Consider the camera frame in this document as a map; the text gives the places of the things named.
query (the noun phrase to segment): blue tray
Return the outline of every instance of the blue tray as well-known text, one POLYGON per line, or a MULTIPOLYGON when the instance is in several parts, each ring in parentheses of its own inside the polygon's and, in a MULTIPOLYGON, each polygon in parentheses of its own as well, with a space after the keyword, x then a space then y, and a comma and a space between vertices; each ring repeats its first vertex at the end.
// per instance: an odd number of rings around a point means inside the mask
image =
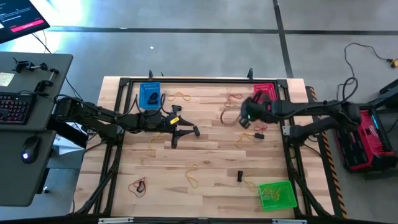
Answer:
POLYGON ((139 107, 146 110, 155 110, 160 108, 160 83, 141 83, 139 86, 139 107), (157 104, 149 105, 148 100, 153 93, 157 93, 157 104))

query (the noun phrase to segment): computer screen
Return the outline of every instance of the computer screen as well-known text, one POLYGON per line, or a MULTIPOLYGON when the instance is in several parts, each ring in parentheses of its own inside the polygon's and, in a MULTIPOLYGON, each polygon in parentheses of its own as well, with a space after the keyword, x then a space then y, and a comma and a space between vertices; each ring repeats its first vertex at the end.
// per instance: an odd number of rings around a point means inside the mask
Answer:
POLYGON ((0 44, 49 27, 29 0, 0 0, 0 44))

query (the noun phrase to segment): computer mouse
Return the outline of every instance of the computer mouse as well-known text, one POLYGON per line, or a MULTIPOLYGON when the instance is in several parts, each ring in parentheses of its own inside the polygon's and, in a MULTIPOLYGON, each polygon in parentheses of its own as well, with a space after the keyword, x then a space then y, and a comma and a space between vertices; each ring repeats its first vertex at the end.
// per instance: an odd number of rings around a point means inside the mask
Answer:
POLYGON ((31 164, 37 159, 39 155, 40 138, 32 136, 25 140, 21 150, 22 161, 26 164, 31 164))

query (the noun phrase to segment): green basket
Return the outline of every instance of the green basket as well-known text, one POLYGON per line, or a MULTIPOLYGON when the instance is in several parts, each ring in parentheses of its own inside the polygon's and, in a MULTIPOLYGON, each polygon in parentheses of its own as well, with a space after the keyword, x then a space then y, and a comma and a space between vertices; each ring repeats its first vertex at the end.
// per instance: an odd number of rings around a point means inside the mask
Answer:
POLYGON ((297 207, 289 180, 259 185, 262 208, 265 211, 297 207))

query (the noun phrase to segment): black desk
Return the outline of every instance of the black desk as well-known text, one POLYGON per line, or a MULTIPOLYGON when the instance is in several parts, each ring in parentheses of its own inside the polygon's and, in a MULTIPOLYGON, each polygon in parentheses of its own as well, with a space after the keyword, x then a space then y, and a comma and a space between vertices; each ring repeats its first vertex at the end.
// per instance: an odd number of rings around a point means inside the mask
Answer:
MULTIPOLYGON (((21 90, 34 91, 39 81, 48 80, 51 76, 51 72, 41 69, 35 69, 33 72, 23 70, 21 73, 12 71, 15 69, 13 57, 18 61, 31 61, 34 65, 44 62, 49 69, 55 68, 60 72, 52 78, 54 85, 47 87, 44 91, 49 94, 49 98, 54 98, 55 95, 60 93, 73 59, 72 55, 67 54, 0 52, 0 72, 15 74, 8 86, 0 86, 0 91, 2 92, 17 93, 21 90)), ((38 96, 26 125, 2 124, 0 125, 0 131, 43 131, 47 127, 53 106, 53 103, 49 99, 38 96)))
MULTIPOLYGON (((13 57, 29 60, 35 65, 44 62, 49 68, 60 71, 56 78, 52 78, 54 85, 45 90, 51 98, 60 93, 73 59, 72 55, 66 54, 0 52, 0 72, 15 74, 9 86, 0 86, 0 91, 34 91, 39 81, 48 80, 51 76, 50 72, 42 70, 16 73, 12 71, 15 67, 13 57)), ((0 125, 0 206, 29 206, 40 184, 45 181, 46 166, 57 134, 56 131, 46 130, 52 120, 53 107, 49 99, 38 96, 27 125, 0 125), (21 147, 35 133, 41 138, 39 155, 35 162, 25 164, 21 159, 21 147)))

